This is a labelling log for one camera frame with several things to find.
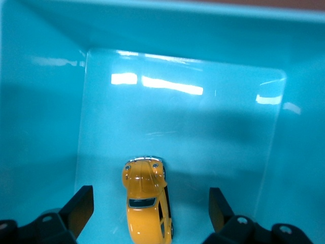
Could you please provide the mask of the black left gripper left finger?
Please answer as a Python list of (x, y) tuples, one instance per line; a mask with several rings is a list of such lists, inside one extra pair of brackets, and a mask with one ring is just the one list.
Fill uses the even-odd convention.
[(1, 243), (77, 243), (93, 212), (93, 186), (82, 186), (62, 208), (48, 210), (27, 225), (1, 220)]

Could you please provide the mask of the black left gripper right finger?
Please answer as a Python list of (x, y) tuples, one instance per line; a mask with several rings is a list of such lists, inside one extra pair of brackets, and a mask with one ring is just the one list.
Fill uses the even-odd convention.
[(220, 188), (209, 190), (209, 217), (214, 232), (203, 243), (312, 243), (294, 225), (279, 223), (267, 230), (249, 217), (236, 215)]

